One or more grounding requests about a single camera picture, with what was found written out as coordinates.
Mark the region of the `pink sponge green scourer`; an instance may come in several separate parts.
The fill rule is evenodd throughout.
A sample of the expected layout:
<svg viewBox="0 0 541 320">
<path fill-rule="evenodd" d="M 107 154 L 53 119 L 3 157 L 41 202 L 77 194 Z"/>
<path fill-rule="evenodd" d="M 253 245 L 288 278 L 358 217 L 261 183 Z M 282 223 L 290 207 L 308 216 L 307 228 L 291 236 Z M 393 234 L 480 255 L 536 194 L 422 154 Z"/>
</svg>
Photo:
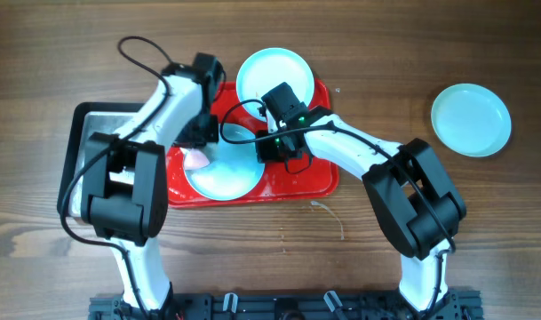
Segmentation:
<svg viewBox="0 0 541 320">
<path fill-rule="evenodd" d="M 199 170 L 211 163 L 209 158 L 198 148 L 183 149 L 183 152 L 185 156 L 182 166 L 185 171 Z"/>
</svg>

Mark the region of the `light blue plate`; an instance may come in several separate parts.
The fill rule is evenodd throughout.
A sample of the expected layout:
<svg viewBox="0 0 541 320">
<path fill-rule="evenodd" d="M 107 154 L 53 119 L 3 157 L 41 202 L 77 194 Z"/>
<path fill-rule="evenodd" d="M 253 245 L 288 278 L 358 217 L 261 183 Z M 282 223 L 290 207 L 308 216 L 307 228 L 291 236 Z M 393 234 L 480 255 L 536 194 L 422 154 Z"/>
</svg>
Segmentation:
<svg viewBox="0 0 541 320">
<path fill-rule="evenodd" d="M 288 49 L 266 48 L 253 53 L 241 65 L 235 90 L 239 101 L 261 100 L 283 82 L 309 105 L 314 97 L 314 75 L 306 61 Z"/>
<path fill-rule="evenodd" d="M 255 145 L 232 144 L 219 138 L 198 148 L 209 158 L 202 169 L 185 171 L 191 188 L 210 200 L 230 201 L 245 196 L 261 181 L 265 165 L 257 159 Z"/>
</svg>

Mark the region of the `pale green plate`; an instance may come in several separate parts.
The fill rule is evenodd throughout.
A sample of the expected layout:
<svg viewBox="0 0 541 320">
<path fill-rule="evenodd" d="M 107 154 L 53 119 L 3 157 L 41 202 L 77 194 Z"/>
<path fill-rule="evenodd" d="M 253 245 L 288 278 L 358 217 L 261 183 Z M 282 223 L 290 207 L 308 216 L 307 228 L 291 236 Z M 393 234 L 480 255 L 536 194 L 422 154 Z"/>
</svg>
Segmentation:
<svg viewBox="0 0 541 320">
<path fill-rule="evenodd" d="M 506 104 L 478 84 L 454 84 L 434 99 L 430 112 L 435 135 L 463 156 L 492 156 L 511 138 L 512 119 Z"/>
</svg>

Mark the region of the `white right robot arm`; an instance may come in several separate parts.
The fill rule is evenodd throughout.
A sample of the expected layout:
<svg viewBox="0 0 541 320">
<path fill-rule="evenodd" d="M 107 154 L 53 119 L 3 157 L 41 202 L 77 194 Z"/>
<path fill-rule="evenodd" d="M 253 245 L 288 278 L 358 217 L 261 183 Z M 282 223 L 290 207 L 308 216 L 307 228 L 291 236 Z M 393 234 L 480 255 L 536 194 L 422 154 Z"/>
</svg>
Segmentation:
<svg viewBox="0 0 541 320">
<path fill-rule="evenodd" d="M 466 206 L 431 146 L 407 144 L 361 132 L 317 107 L 290 122 L 267 117 L 269 139 L 306 151 L 359 178 L 378 225 L 401 255 L 400 295 L 422 316 L 436 310 L 448 291 L 446 258 Z"/>
</svg>

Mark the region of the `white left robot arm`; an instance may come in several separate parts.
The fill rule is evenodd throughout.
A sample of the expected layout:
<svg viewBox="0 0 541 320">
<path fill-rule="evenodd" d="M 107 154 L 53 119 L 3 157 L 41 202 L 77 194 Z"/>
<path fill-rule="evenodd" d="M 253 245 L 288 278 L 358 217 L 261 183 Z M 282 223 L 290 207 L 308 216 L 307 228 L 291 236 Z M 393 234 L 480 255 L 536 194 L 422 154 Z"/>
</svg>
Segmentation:
<svg viewBox="0 0 541 320">
<path fill-rule="evenodd" d="M 210 113 L 225 79 L 223 71 L 160 76 L 128 123 L 85 144 L 80 214 L 98 243 L 117 252 L 123 300 L 141 318 L 161 312 L 172 293 L 156 239 L 168 206 L 166 154 L 194 119 Z"/>
</svg>

